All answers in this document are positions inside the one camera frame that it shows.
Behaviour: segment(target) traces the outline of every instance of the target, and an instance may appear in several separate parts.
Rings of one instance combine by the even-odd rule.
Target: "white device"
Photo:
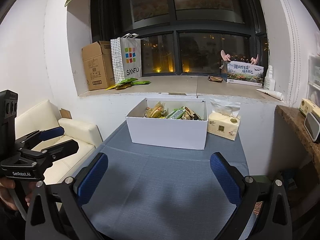
[[[304,127],[313,142],[320,142],[320,123],[311,112],[307,113],[306,119],[304,120]]]

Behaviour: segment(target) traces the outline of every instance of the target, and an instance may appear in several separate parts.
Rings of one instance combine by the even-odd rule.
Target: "screw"
[[[67,184],[70,184],[71,182],[73,182],[73,177],[67,177],[65,180],[64,180],[65,183]]]
[[[37,184],[36,184],[37,187],[41,187],[42,185],[43,185],[43,181],[42,180],[38,181]]]
[[[253,182],[253,178],[250,177],[250,176],[245,177],[244,180],[245,180],[246,182],[248,182],[248,183],[252,183],[252,182]]]
[[[279,179],[277,179],[277,180],[276,180],[276,185],[279,186],[279,187],[282,186],[282,181],[279,180]]]

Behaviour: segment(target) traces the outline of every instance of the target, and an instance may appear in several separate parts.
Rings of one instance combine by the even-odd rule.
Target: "window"
[[[143,76],[220,75],[222,49],[268,66],[259,0],[91,0],[91,28],[92,41],[138,33]]]

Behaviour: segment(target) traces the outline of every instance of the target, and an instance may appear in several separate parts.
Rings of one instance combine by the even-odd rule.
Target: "human hand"
[[[18,208],[8,191],[8,188],[15,188],[15,186],[16,183],[14,180],[8,179],[7,177],[0,178],[0,198],[10,209],[17,211]]]
[[[7,177],[0,178],[0,198],[10,209],[18,211],[18,208],[8,191],[9,188],[13,189],[15,186],[14,180],[8,179]],[[30,182],[28,186],[30,190],[33,190],[36,187],[36,182]],[[32,192],[26,196],[28,205],[30,205],[31,198]]]

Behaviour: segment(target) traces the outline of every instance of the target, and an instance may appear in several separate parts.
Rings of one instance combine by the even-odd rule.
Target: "paper bag handle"
[[[137,33],[132,33],[132,34],[130,34],[130,33],[127,33],[125,36],[123,36],[122,38],[131,38],[131,39],[134,39],[134,38],[136,38],[136,37],[138,37],[139,36],[139,34],[137,34]]]

